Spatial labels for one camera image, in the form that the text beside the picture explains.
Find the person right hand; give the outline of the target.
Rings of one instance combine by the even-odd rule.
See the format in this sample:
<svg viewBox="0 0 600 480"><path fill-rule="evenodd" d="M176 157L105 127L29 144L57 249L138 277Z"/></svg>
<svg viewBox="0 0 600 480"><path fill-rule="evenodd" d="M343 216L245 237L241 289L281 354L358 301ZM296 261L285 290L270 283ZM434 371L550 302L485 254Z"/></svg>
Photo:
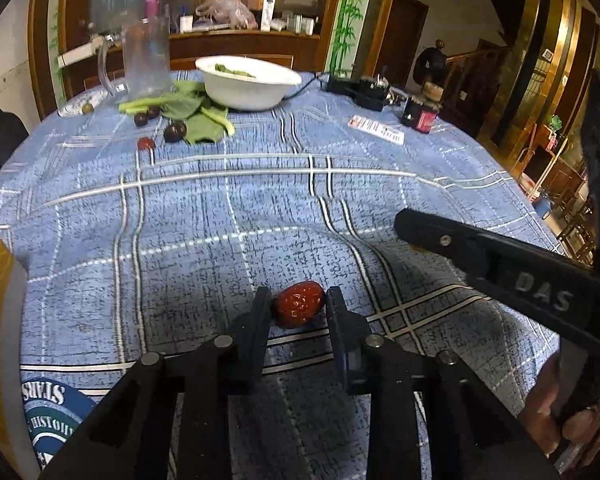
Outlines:
<svg viewBox="0 0 600 480"><path fill-rule="evenodd" d="M518 422L546 457L568 442L578 454L567 468L590 466L600 452L600 398L567 416L565 390L560 380L559 353L555 352L540 369Z"/></svg>

